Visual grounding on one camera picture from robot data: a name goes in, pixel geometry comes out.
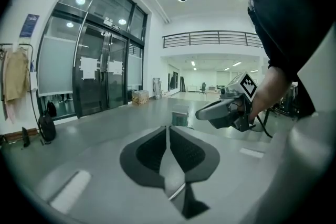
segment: office chair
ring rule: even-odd
[[[203,83],[202,83],[202,87],[201,87],[200,94],[201,94],[201,93],[205,93],[205,88],[206,88],[206,84],[205,84],[205,82],[203,82]]]

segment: double door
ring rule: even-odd
[[[77,116],[125,104],[126,46],[124,38],[93,25],[84,25],[73,69]]]

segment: white paper on door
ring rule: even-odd
[[[79,69],[83,71],[83,80],[96,79],[95,71],[97,70],[97,59],[81,57]]]
[[[109,62],[108,71],[113,73],[114,75],[122,75],[122,62],[118,61]]]

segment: black backpack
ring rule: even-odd
[[[48,101],[47,109],[48,109],[48,113],[51,117],[56,117],[57,116],[56,107],[55,107],[53,102]]]
[[[45,140],[46,144],[50,143],[52,140],[55,139],[56,136],[55,124],[48,112],[38,119],[38,125],[40,127],[41,135]]]

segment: black shirt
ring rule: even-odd
[[[314,53],[335,20],[335,0],[250,0],[249,15],[270,59],[288,79]]]

